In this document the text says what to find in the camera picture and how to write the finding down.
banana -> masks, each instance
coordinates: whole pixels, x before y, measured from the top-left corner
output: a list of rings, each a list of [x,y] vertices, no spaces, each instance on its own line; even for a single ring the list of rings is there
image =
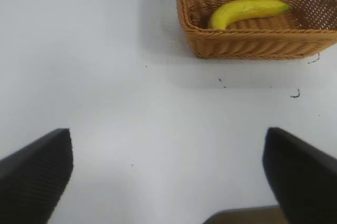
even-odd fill
[[[249,18],[275,17],[290,9],[280,0],[237,0],[218,8],[210,18],[209,28],[225,30],[228,25]]]

wicker basket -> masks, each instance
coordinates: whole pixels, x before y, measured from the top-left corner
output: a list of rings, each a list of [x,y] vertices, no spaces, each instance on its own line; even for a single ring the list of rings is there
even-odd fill
[[[207,59],[298,59],[337,43],[337,0],[282,0],[292,10],[244,20],[226,30],[207,29],[211,14],[233,0],[176,0],[192,51]]]

dark speck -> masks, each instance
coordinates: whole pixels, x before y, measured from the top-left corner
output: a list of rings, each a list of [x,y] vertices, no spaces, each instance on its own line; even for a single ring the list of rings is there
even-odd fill
[[[318,58],[316,60],[312,61],[312,62],[308,62],[308,64],[311,64],[311,63],[314,63],[314,62],[318,61],[320,59],[320,57],[321,57],[321,54],[318,53]]]
[[[298,94],[296,96],[290,96],[293,99],[299,98],[301,96],[301,91],[300,89],[297,89]]]

basket rim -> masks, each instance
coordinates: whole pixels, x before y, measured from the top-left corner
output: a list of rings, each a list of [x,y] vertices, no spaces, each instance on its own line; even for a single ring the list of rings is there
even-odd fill
[[[183,30],[185,30],[186,34],[190,37],[200,37],[207,36],[210,39],[221,39],[221,38],[247,38],[251,39],[252,35],[256,35],[256,37],[269,37],[274,38],[272,36],[275,35],[277,38],[309,38],[309,39],[317,39],[317,40],[336,40],[337,39],[337,30],[316,30],[316,29],[281,29],[281,30],[270,30],[270,29],[230,29],[230,30],[217,30],[211,28],[200,28],[193,25],[189,21],[188,12],[186,8],[186,0],[176,0],[177,2],[177,11],[179,15],[179,19],[182,25]]]

table surface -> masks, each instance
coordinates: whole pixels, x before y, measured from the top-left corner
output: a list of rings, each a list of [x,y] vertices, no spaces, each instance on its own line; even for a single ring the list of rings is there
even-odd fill
[[[275,204],[268,127],[337,157],[336,52],[200,60],[175,0],[0,0],[0,157],[71,128],[75,169],[51,224],[197,224]]]

